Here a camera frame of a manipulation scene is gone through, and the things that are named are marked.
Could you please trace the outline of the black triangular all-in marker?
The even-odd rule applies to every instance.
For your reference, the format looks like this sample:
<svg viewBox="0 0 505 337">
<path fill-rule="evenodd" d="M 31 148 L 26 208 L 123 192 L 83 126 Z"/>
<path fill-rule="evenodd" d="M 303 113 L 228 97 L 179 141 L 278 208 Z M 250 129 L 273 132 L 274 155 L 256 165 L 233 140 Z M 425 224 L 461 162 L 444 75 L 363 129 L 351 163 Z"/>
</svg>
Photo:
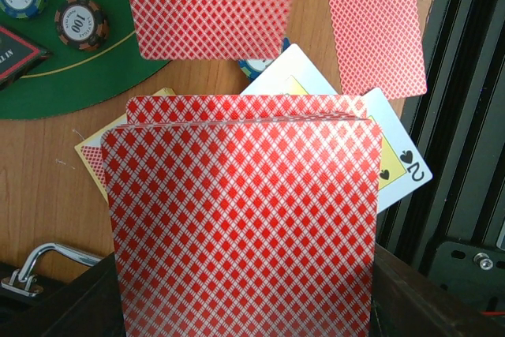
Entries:
<svg viewBox="0 0 505 337">
<path fill-rule="evenodd" d="M 53 54 L 18 31 L 1 26 L 1 90 L 37 67 Z"/>
</svg>

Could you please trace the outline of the red playing card deck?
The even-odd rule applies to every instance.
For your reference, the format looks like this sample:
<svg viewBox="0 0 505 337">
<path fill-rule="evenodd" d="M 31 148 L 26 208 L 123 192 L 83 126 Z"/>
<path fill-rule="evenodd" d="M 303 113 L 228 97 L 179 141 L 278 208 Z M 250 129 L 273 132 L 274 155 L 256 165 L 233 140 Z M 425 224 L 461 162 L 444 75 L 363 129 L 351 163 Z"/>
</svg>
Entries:
<svg viewBox="0 0 505 337">
<path fill-rule="evenodd" d="M 366 336 L 382 130 L 319 99 L 101 139 L 128 336 Z"/>
</svg>

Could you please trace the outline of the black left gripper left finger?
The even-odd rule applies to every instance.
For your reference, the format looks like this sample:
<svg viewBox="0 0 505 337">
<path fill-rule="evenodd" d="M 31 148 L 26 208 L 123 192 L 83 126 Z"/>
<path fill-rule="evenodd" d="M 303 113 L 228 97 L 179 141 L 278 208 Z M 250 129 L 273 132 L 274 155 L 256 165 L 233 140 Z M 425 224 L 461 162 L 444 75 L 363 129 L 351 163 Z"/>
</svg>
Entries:
<svg viewBox="0 0 505 337">
<path fill-rule="evenodd" d="M 124 336 L 122 303 L 113 256 L 70 283 L 38 278 L 33 298 L 1 289 L 2 336 Z"/>
</svg>

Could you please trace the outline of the brown chip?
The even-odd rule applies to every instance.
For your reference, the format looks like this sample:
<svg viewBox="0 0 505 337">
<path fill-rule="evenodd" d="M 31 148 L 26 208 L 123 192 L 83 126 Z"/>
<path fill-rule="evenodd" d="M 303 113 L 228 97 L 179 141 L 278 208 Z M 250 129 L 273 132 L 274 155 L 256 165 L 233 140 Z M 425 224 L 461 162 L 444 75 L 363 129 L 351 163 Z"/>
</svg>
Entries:
<svg viewBox="0 0 505 337">
<path fill-rule="evenodd" d="M 93 51 L 108 39 L 110 23 L 93 0 L 65 0 L 54 15 L 58 38 L 79 51 Z"/>
</svg>

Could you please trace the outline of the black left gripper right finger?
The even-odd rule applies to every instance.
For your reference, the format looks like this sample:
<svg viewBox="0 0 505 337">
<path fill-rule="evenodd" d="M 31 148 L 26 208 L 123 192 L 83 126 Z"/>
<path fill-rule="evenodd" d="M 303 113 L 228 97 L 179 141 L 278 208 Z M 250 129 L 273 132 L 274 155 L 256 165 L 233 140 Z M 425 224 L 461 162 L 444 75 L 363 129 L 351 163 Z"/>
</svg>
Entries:
<svg viewBox="0 0 505 337">
<path fill-rule="evenodd" d="M 503 336 L 504 326 L 375 247 L 371 336 Z"/>
</svg>

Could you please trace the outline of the two of spades card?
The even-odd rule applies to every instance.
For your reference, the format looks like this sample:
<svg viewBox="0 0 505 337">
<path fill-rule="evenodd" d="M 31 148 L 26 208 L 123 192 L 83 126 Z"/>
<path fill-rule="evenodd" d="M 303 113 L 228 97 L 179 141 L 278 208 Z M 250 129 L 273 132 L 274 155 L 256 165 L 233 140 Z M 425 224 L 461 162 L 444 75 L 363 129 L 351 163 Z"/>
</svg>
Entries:
<svg viewBox="0 0 505 337">
<path fill-rule="evenodd" d="M 433 175 L 382 91 L 374 88 L 363 100 L 368 118 L 383 131 L 377 206 L 377 211 L 383 212 Z"/>
</svg>

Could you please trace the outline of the teal 50 chip stack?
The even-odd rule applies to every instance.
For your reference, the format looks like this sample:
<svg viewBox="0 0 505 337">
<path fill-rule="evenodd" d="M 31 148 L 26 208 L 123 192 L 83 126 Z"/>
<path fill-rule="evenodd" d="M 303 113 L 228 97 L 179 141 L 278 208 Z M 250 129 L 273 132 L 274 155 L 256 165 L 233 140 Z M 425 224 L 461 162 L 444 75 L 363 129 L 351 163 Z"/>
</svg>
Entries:
<svg viewBox="0 0 505 337">
<path fill-rule="evenodd" d="M 265 69 L 289 46 L 291 42 L 285 37 L 282 41 L 282 46 L 279 53 L 274 58 L 263 58 L 263 59 L 241 59 L 238 60 L 238 65 L 240 70 L 245 74 L 248 81 L 252 83 Z"/>
</svg>

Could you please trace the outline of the red card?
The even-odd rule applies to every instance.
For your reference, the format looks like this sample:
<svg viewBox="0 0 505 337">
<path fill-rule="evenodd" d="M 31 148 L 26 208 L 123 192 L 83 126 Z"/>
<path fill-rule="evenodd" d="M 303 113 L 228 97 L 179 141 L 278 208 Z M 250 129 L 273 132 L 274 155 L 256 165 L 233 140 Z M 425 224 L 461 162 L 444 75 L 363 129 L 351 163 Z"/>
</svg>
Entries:
<svg viewBox="0 0 505 337">
<path fill-rule="evenodd" d="M 427 92 L 417 0 L 328 0 L 346 95 L 389 100 Z"/>
</svg>

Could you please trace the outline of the playing card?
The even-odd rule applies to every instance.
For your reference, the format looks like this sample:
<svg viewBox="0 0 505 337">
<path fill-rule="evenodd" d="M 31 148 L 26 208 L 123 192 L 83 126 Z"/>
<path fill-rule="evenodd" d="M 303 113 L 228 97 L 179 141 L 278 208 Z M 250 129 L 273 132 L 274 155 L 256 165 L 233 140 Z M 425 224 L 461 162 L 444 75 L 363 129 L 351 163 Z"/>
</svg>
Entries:
<svg viewBox="0 0 505 337">
<path fill-rule="evenodd" d="M 293 0 L 129 0 L 147 60 L 275 58 Z"/>
</svg>

